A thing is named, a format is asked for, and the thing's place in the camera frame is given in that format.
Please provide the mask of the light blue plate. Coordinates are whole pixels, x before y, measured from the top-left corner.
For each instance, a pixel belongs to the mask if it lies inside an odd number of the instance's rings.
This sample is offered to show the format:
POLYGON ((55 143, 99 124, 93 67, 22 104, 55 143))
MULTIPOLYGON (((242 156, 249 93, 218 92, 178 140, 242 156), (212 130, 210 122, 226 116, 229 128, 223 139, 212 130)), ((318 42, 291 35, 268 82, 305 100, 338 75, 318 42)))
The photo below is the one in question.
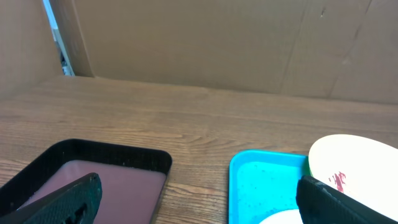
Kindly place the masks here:
POLYGON ((292 209, 272 214, 259 224, 303 224, 303 221, 299 209, 292 209))

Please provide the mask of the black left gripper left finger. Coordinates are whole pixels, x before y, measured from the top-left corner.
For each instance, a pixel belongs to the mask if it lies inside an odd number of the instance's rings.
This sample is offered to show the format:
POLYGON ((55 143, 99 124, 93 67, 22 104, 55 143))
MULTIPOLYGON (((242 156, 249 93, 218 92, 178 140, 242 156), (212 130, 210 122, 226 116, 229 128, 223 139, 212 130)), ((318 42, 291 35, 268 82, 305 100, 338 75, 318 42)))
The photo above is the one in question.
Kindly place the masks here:
POLYGON ((3 224, 93 224, 102 199, 101 179, 89 173, 1 217, 3 224))

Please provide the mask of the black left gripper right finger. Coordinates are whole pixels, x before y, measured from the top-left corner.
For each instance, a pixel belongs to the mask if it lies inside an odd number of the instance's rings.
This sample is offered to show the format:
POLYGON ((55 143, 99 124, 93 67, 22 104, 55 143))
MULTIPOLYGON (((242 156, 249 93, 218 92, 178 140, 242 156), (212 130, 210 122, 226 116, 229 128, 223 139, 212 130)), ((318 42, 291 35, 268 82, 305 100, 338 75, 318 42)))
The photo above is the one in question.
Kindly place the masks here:
POLYGON ((298 181, 296 203, 303 224, 397 224, 308 175, 298 181))

